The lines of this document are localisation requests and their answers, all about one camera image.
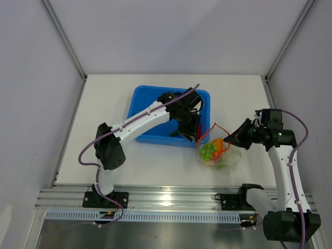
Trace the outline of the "red chili pepper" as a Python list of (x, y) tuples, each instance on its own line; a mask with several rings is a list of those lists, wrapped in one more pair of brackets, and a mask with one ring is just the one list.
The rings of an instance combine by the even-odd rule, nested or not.
[(199, 139), (202, 135), (202, 132), (201, 132), (201, 125), (198, 126), (198, 132), (197, 132), (197, 138)]

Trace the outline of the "green chili pepper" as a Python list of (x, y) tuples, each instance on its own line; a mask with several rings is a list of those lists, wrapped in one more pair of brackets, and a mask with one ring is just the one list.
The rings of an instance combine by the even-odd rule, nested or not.
[(174, 137), (174, 136), (177, 136), (179, 134), (179, 132), (176, 130), (176, 131), (173, 131), (171, 134), (170, 134), (170, 137)]

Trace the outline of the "orange red mango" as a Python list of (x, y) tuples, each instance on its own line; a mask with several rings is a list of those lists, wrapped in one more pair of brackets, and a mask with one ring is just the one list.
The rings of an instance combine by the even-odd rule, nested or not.
[(217, 159), (219, 159), (222, 155), (222, 153), (224, 152), (224, 143), (223, 143), (223, 139), (221, 138), (217, 138), (212, 142), (213, 148), (214, 148), (214, 152), (213, 152), (213, 161), (216, 161)]

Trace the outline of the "green grape bunch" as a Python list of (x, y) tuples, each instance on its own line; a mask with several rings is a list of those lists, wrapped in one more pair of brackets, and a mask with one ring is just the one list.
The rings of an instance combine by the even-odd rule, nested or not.
[(199, 156), (203, 161), (209, 162), (213, 158), (213, 152), (214, 152), (214, 148), (213, 148), (212, 142), (206, 143), (201, 147), (201, 149), (199, 151)]

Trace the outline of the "white cauliflower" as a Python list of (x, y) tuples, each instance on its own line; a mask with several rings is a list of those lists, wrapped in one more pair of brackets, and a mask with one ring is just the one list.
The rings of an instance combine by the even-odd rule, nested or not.
[(218, 160), (216, 168), (221, 169), (232, 169), (238, 165), (242, 158), (242, 154), (237, 149), (230, 149), (224, 153)]

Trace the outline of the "clear zip top bag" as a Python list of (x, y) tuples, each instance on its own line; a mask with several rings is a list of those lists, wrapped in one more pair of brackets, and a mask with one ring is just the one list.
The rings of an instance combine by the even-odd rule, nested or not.
[(222, 126), (213, 123), (195, 146), (198, 161), (225, 177), (235, 173), (242, 159), (241, 152), (224, 141), (229, 134)]

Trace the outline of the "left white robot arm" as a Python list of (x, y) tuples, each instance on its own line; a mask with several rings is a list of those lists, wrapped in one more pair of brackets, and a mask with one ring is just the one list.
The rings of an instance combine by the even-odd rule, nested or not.
[(93, 143), (98, 170), (94, 183), (94, 201), (108, 207), (113, 200), (114, 184), (111, 172), (126, 160), (124, 147), (138, 136), (170, 120), (177, 122), (177, 133), (189, 141), (197, 141), (204, 101), (198, 92), (188, 88), (185, 92), (165, 92), (143, 111), (127, 120), (108, 126), (99, 125)]

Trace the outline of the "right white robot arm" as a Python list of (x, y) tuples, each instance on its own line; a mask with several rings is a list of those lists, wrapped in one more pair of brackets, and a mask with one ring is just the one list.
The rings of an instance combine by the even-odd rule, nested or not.
[(265, 147), (272, 163), (277, 198), (273, 201), (259, 184), (242, 184), (238, 189), (237, 204), (242, 209), (252, 207), (262, 217), (263, 232), (269, 241), (282, 245), (298, 243), (304, 248), (321, 226), (319, 214), (311, 211), (302, 188), (298, 170), (297, 151), (306, 141), (296, 141), (293, 130), (283, 125), (282, 109), (256, 111), (255, 120), (246, 119), (224, 142), (248, 150), (252, 144)]

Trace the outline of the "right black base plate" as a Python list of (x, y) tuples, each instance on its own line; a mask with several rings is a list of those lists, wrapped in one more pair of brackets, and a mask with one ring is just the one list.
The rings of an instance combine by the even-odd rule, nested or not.
[(239, 194), (217, 193), (214, 199), (220, 202), (223, 211), (255, 211)]

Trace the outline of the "right aluminium frame post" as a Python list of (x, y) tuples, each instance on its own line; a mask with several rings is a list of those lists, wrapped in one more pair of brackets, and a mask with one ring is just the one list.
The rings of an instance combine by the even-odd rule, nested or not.
[(278, 67), (281, 65), (281, 62), (287, 55), (295, 39), (299, 35), (300, 30), (303, 28), (306, 20), (308, 19), (310, 13), (314, 9), (315, 5), (318, 3), (317, 0), (308, 0), (305, 2), (304, 7), (302, 8), (300, 14), (295, 20), (295, 23), (292, 25), (290, 32), (288, 33), (285, 41), (283, 42), (279, 52), (277, 53), (275, 59), (273, 60), (269, 70), (265, 76), (265, 82), (268, 84), (272, 79), (274, 73), (277, 71)]

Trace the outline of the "aluminium frame post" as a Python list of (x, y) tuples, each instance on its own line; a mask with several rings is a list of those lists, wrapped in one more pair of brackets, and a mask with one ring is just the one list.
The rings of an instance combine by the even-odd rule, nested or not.
[(77, 54), (60, 22), (60, 19), (58, 18), (51, 1), (49, 0), (40, 0), (39, 1), (47, 15), (47, 17), (50, 20), (50, 23), (52, 24), (56, 34), (58, 35), (58, 38), (60, 42), (62, 43), (66, 53), (68, 54), (70, 60), (72, 61), (77, 73), (81, 77), (83, 81), (87, 79), (87, 75), (77, 57)]
[(277, 71), (278, 67), (281, 65), (281, 62), (287, 55), (295, 39), (299, 35), (300, 30), (303, 28), (306, 20), (308, 19), (310, 13), (314, 9), (315, 5), (318, 3), (317, 0), (308, 0), (305, 2), (304, 7), (302, 8), (300, 14), (295, 20), (295, 23), (292, 25), (290, 32), (288, 33), (285, 41), (283, 42), (279, 52), (277, 53), (275, 59), (273, 60), (269, 70), (265, 76), (265, 82), (268, 84), (272, 79), (274, 73)]

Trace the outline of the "aluminium mounting rail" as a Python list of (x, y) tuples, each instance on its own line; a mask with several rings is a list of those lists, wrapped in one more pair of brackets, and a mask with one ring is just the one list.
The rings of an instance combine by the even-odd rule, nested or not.
[[(36, 209), (80, 210), (89, 186), (54, 186), (40, 190)], [(129, 196), (122, 202), (133, 211), (220, 211), (217, 193), (236, 194), (238, 187), (183, 187), (183, 186), (116, 186), (117, 192)]]

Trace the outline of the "left aluminium frame post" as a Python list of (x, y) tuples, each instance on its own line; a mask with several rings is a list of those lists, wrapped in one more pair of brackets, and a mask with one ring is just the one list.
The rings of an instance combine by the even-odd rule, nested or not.
[(60, 42), (62, 43), (66, 53), (68, 54), (70, 60), (72, 61), (77, 73), (81, 77), (83, 81), (87, 79), (87, 75), (77, 57), (77, 54), (60, 22), (60, 19), (58, 18), (51, 1), (49, 0), (40, 0), (39, 1), (47, 15), (47, 17), (50, 20), (50, 23), (52, 24), (56, 34), (58, 35), (58, 38)]

